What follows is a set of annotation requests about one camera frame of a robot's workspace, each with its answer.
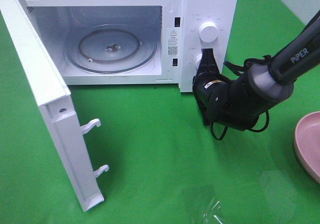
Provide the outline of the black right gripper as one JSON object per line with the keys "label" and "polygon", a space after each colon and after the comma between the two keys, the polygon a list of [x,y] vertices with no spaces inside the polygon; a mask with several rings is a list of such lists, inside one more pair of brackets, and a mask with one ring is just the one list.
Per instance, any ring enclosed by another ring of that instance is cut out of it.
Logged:
{"label": "black right gripper", "polygon": [[228,85],[232,81],[219,73],[213,49],[202,49],[202,56],[192,91],[201,108],[222,108],[228,101]]}

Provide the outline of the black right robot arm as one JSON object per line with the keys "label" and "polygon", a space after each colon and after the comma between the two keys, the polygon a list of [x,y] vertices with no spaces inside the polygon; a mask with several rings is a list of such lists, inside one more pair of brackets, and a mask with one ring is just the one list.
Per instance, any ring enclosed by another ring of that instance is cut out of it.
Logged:
{"label": "black right robot arm", "polygon": [[243,66],[225,61],[238,76],[222,75],[212,49],[202,49],[202,58],[193,78],[192,92],[205,126],[214,123],[225,129],[254,132],[259,116],[288,99],[295,80],[319,65],[320,15],[317,13],[303,31],[273,57],[249,58]]}

